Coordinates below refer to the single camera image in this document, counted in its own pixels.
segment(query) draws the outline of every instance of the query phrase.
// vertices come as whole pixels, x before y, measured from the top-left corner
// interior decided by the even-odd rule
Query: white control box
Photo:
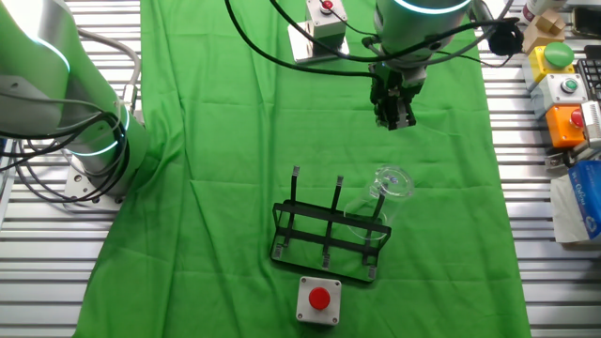
[[[347,13],[341,0],[324,0],[323,3],[319,0],[307,0],[305,19],[314,38],[344,35],[347,31]]]
[[[588,100],[579,74],[549,74],[531,92],[535,117],[542,118],[556,104],[581,104]]]
[[[336,280],[301,277],[297,319],[300,322],[338,325],[342,283]]]

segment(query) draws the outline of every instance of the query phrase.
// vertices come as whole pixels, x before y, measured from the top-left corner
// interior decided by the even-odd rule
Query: blue box
[[[601,233],[601,161],[580,161],[568,173],[586,231],[595,239]]]

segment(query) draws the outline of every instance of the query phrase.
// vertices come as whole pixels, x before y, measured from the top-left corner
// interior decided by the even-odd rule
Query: yellow box
[[[532,67],[532,77],[536,83],[541,82],[547,74],[570,74],[574,73],[574,66],[570,65],[564,69],[549,69],[545,62],[545,48],[547,46],[539,46],[534,48],[532,53],[528,55]]]

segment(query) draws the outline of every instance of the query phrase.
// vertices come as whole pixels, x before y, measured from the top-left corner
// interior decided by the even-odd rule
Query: black rack
[[[297,201],[299,170],[298,166],[294,167],[290,199],[273,205],[272,212],[276,232],[271,244],[271,259],[276,262],[320,269],[366,282],[373,282],[376,279],[379,252],[390,238],[392,232],[391,227],[383,225],[381,219],[378,217],[386,198],[385,193],[381,192],[372,217],[354,214],[345,215],[343,211],[337,209],[343,177],[338,177],[331,206],[320,207]],[[308,232],[295,228],[295,219],[298,219],[298,217],[321,220],[323,221],[323,229]],[[355,239],[354,242],[334,237],[332,229],[337,224],[358,228],[358,231],[361,231],[359,229],[363,229],[363,231],[366,231],[366,239],[358,242],[359,237],[355,237],[350,231],[343,231],[342,233],[344,235],[351,234],[351,237]],[[380,237],[380,239],[370,239],[375,232],[384,236]],[[339,257],[345,260],[344,264],[333,263],[331,257],[333,254],[332,248],[340,248],[347,252],[358,254],[358,258],[349,257],[349,262],[346,260],[346,257]],[[302,254],[293,254],[291,253],[293,250],[300,250]],[[321,251],[319,256],[317,256],[316,251]],[[307,261],[307,256],[314,257],[315,259]]]

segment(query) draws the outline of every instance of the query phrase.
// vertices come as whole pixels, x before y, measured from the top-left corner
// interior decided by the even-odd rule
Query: orange box
[[[584,129],[571,121],[574,112],[580,112],[581,116],[579,104],[554,105],[547,111],[548,131],[553,147],[573,147],[584,141]]]

